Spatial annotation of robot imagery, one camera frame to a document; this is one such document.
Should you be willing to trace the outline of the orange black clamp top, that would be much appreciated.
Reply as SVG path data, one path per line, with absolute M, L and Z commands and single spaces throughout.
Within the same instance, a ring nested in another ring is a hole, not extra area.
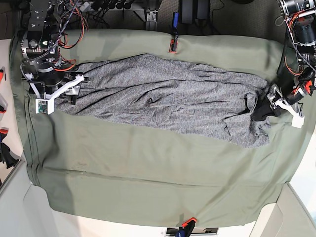
M 176 53 L 178 46 L 178 35 L 175 35 L 174 38 L 170 42 L 169 53 Z

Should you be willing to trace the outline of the grey heathered T-shirt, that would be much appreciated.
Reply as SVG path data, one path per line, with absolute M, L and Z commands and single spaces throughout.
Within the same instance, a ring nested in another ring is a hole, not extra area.
M 89 78 L 74 105 L 55 107 L 74 116 L 221 139 L 245 148 L 269 143 L 270 122 L 252 119 L 268 89 L 259 76 L 143 54 L 83 63 Z

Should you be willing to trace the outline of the aluminium frame bracket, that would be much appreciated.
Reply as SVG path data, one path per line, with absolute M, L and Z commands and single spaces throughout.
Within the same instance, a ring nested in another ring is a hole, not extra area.
M 158 11 L 147 10 L 146 11 L 146 30 L 157 31 L 158 28 Z

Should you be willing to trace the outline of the orange blue clamp bottom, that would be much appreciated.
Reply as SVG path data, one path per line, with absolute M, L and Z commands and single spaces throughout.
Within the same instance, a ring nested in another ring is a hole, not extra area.
M 179 231 L 176 233 L 176 237 L 190 237 L 193 232 L 197 219 L 195 217 L 190 218 L 184 222 L 180 227 Z

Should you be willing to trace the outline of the green table cloth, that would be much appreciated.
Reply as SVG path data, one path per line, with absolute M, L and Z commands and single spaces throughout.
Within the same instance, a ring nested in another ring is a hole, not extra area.
M 258 148 L 61 111 L 35 113 L 21 79 L 18 38 L 10 45 L 10 83 L 31 182 L 52 209 L 99 220 L 173 227 L 255 221 L 297 170 L 316 124 L 316 98 L 303 99 L 305 123 L 271 119 L 270 143 Z

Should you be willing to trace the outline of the black power adapter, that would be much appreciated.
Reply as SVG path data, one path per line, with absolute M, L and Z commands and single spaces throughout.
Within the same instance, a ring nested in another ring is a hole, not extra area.
M 192 24 L 194 20 L 208 20 L 209 0 L 179 0 L 179 22 Z

